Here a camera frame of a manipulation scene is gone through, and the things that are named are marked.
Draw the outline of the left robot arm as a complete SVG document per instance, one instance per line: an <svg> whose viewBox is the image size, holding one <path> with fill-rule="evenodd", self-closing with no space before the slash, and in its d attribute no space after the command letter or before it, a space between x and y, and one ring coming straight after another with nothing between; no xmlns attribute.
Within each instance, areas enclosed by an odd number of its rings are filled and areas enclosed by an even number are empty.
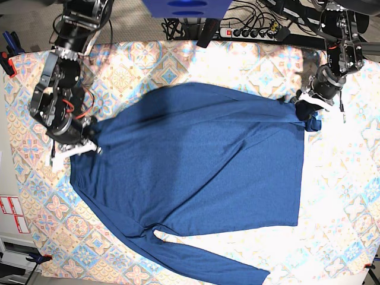
<svg viewBox="0 0 380 285"><path fill-rule="evenodd" d="M312 1L319 11L319 27L309 21L306 7L295 2L295 10L306 26L324 38L327 63L309 79L305 91L294 97L296 116L307 121L315 112L333 106L333 98L341 96L346 77L360 71L365 55L379 55L379 43L361 42L360 34L369 24L370 16L379 15L379 1Z"/></svg>

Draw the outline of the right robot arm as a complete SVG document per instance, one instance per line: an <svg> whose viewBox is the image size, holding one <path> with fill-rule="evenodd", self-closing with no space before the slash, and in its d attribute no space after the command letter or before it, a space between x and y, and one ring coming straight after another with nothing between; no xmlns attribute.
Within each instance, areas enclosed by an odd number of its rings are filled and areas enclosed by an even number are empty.
<svg viewBox="0 0 380 285"><path fill-rule="evenodd" d="M112 7L113 1L64 1L62 14L53 22L53 51L28 105L30 116L52 140L47 164L53 172L72 156L102 151L93 140L97 120L84 104L91 92L80 80L81 62L109 23Z"/></svg>

